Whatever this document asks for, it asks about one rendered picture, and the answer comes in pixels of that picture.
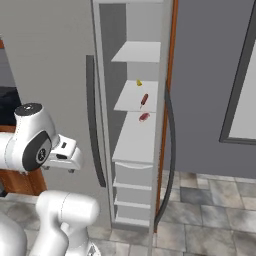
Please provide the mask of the orange wooden side panel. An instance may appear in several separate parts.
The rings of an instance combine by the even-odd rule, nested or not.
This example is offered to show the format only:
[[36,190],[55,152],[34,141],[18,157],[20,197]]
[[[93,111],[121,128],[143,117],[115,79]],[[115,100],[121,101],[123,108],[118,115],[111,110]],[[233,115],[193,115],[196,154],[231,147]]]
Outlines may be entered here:
[[[167,78],[166,78],[166,88],[168,93],[170,93],[171,79],[172,79],[172,69],[173,69],[173,58],[174,58],[174,47],[176,39],[176,25],[177,25],[177,16],[178,16],[178,0],[173,0],[172,4],[172,19],[171,19],[171,29],[170,29],[170,41],[169,41],[169,54],[168,54],[168,68],[167,68]],[[164,104],[164,116],[163,116],[163,127],[162,127],[162,141],[161,141],[161,150],[159,158],[159,168],[158,168],[158,188],[157,188],[157,197],[156,197],[156,213],[160,211],[160,193],[161,193],[161,184],[162,184],[162,173],[164,165],[164,154],[165,154],[165,144],[166,144],[166,131],[167,128],[170,128],[170,125],[167,125],[168,120],[168,108],[165,101]]]

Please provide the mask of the grey fridge cabinet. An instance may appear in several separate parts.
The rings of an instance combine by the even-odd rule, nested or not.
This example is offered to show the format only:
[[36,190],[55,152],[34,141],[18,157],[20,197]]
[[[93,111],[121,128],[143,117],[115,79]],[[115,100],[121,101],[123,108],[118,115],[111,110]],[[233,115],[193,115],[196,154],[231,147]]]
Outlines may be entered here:
[[128,230],[149,230],[150,186],[116,181],[112,160],[128,111],[115,104],[127,80],[157,81],[159,63],[113,62],[127,41],[161,43],[164,0],[92,0],[96,70],[104,134],[112,226]]

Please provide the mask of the white freezer drawer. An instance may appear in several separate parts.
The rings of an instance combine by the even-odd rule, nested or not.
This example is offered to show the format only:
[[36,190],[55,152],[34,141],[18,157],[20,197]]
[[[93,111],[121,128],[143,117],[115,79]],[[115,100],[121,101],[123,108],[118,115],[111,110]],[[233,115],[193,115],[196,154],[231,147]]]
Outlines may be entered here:
[[150,186],[152,169],[152,165],[116,162],[116,181],[129,185]]

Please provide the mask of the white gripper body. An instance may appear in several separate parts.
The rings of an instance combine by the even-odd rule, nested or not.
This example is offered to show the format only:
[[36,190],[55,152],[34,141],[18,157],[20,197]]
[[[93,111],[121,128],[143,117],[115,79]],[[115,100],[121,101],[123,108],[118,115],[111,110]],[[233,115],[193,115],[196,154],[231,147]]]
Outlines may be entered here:
[[43,166],[56,167],[56,168],[64,168],[64,169],[74,169],[81,170],[84,165],[82,152],[76,147],[71,158],[67,159],[51,159],[48,158],[47,161],[43,164]]

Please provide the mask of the red sausage on stick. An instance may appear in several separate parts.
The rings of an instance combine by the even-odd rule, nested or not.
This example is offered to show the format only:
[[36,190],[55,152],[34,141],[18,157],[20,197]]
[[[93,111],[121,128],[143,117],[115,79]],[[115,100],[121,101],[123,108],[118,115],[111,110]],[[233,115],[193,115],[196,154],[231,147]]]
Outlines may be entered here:
[[147,102],[148,97],[149,97],[149,95],[147,93],[144,94],[144,96],[141,100],[141,103],[140,103],[140,109],[145,105],[145,103]]

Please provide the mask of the grey freezer door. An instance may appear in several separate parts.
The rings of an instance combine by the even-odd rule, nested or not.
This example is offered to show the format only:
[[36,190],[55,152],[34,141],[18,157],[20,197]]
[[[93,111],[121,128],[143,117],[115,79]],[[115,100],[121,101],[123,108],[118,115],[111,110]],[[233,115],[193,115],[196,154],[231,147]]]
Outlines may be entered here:
[[148,248],[147,256],[152,255],[153,236],[154,236],[154,219],[156,214],[156,201],[158,190],[158,168],[161,156],[162,144],[162,126],[164,116],[164,94],[166,74],[168,69],[169,57],[169,41],[170,30],[172,25],[173,0],[164,0],[162,7],[162,26],[161,26],[161,47],[160,47],[160,63],[158,76],[158,96],[155,123],[155,142],[154,142],[154,164],[152,173],[152,191],[151,191],[151,212],[150,227],[148,231]]

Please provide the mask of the small white freezer shelf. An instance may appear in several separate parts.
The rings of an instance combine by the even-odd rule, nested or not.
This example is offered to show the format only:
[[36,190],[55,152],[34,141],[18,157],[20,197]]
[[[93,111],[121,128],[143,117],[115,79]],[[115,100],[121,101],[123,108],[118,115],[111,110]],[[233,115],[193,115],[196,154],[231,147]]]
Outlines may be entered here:
[[113,62],[158,63],[160,42],[127,41],[112,58]]

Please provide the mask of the long white freezer shelf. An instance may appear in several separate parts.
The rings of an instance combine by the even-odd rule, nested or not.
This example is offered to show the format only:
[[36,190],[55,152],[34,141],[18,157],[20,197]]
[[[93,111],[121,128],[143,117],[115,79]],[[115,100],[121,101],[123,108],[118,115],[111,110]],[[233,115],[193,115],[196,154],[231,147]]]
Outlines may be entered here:
[[140,121],[141,112],[128,112],[112,157],[114,162],[152,164],[156,114]]

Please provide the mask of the black appliance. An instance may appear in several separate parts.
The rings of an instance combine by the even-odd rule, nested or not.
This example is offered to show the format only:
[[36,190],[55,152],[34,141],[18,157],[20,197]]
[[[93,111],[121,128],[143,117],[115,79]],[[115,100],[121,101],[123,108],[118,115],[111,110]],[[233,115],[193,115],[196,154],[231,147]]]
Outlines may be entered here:
[[16,125],[14,111],[21,105],[15,87],[0,87],[0,125]]

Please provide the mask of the grey fridge door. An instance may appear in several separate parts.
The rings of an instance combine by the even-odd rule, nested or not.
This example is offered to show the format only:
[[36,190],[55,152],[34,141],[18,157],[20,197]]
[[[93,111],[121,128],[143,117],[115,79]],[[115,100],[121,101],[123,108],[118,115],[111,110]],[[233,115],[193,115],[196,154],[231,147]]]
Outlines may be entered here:
[[100,205],[96,227],[109,229],[108,190],[95,171],[87,113],[86,57],[94,53],[90,0],[0,0],[3,38],[23,103],[42,104],[56,131],[77,141],[84,167],[43,172],[50,190],[81,193]]

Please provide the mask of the dark grey window frame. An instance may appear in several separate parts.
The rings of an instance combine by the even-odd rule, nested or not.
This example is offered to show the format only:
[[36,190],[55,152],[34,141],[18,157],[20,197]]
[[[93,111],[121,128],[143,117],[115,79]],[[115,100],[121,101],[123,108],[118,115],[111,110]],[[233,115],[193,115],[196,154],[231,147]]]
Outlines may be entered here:
[[256,0],[253,0],[219,141],[256,145]]

